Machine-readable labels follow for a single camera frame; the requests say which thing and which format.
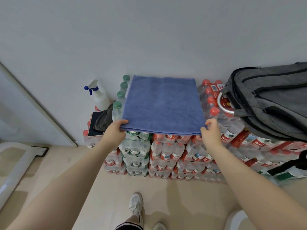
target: black shorts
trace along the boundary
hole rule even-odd
[[[118,225],[115,230],[144,230],[140,225],[131,222],[125,222]]]

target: metal ring handle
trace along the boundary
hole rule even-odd
[[[228,109],[222,107],[222,104],[221,104],[221,97],[222,97],[222,95],[223,95],[223,94],[220,92],[219,95],[218,95],[218,97],[217,97],[217,104],[219,105],[219,108],[221,108],[222,111],[224,111],[224,112],[226,112],[226,113],[228,113],[228,114],[233,115],[233,114],[234,114],[234,111],[228,110]]]

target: hand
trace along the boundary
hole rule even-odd
[[[205,124],[208,125],[208,130],[205,127],[201,128],[203,143],[211,153],[214,153],[219,147],[223,147],[221,132],[216,119],[208,119]]]
[[[110,126],[106,129],[99,145],[102,144],[104,147],[108,147],[110,149],[117,148],[117,146],[125,139],[126,131],[121,131],[119,128],[121,124],[128,123],[128,120],[116,120],[110,124]]]

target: left hand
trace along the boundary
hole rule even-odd
[[[121,131],[119,128],[122,124],[128,123],[128,120],[116,120],[110,124],[106,129],[99,144],[110,147],[111,149],[117,148],[118,145],[125,139],[126,131]]]

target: sock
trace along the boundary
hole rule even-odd
[[[131,216],[138,217],[138,222],[140,223],[140,213],[137,210],[134,210]]]

